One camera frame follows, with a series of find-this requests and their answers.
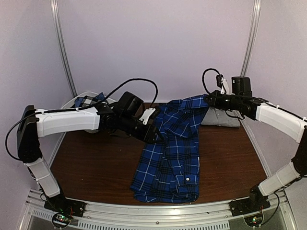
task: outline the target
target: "plaid fabric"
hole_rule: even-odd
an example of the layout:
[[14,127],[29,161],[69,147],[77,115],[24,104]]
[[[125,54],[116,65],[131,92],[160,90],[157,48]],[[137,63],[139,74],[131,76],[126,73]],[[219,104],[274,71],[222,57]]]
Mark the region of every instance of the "plaid fabric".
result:
[[199,196],[199,139],[204,95],[160,104],[154,120],[163,143],[145,144],[131,189],[142,202],[185,203]]
[[84,96],[84,97],[77,97],[75,100],[75,104],[73,108],[83,107],[90,104],[94,104],[98,101],[101,101],[105,98],[103,92],[98,94],[96,97]]

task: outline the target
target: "vertical metal pole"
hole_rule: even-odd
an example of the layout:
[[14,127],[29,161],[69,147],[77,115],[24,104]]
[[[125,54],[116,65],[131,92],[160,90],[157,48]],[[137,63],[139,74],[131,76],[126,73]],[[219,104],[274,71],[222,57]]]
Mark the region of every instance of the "vertical metal pole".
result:
[[253,9],[253,15],[251,19],[250,24],[250,32],[249,32],[249,38],[248,38],[248,45],[246,48],[246,53],[243,61],[243,66],[241,70],[241,76],[245,76],[248,71],[248,66],[251,58],[252,49],[254,47],[256,34],[258,30],[259,25],[259,18],[260,18],[260,4],[261,0],[255,0],[254,1],[254,9]]
[[61,28],[60,17],[59,17],[58,0],[51,0],[51,9],[52,9],[53,20],[54,20],[57,39],[59,43],[59,50],[60,50],[60,54],[62,57],[62,63],[63,63],[63,67],[65,70],[67,82],[71,90],[71,94],[73,95],[73,97],[76,97],[78,94],[77,94],[77,90],[76,90],[75,84],[71,76],[71,69],[69,67],[66,49],[64,45],[64,39],[63,39],[62,28]]

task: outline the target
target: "gray folded cloth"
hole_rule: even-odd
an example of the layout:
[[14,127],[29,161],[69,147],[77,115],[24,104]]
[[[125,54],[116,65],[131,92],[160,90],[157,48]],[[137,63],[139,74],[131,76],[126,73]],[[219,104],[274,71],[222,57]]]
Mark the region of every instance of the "gray folded cloth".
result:
[[[234,112],[227,111],[229,115],[236,116]],[[237,118],[228,117],[224,110],[215,109],[210,107],[202,123],[204,126],[224,126],[224,127],[235,127],[241,126]]]

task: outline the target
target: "blue plaid shirt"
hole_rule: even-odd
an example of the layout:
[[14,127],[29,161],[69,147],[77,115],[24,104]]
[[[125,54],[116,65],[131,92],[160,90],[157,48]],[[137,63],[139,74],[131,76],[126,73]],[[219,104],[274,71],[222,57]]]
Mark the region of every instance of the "blue plaid shirt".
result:
[[199,196],[199,139],[205,95],[160,104],[154,120],[162,143],[145,144],[131,189],[142,202],[185,203]]

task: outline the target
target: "white wall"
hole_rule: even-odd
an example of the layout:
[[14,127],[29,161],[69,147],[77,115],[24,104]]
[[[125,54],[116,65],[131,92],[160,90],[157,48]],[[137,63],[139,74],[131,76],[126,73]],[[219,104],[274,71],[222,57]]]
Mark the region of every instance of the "white wall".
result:
[[[149,78],[157,101],[204,93],[206,68],[240,73],[253,0],[65,0],[59,1],[63,36],[78,92],[109,93],[129,78]],[[216,89],[208,74],[209,90]],[[129,83],[145,101],[148,83]]]
[[[8,129],[25,106],[59,108],[71,98],[49,1],[0,2],[0,229],[16,229],[29,188],[35,186],[26,167],[4,148]],[[16,132],[9,147],[16,155]],[[59,136],[41,139],[48,161]]]
[[[261,16],[248,76],[254,96],[307,115],[307,1],[261,2]],[[248,121],[272,173],[290,161],[297,144],[283,133]],[[306,229],[307,179],[287,194],[300,230]]]

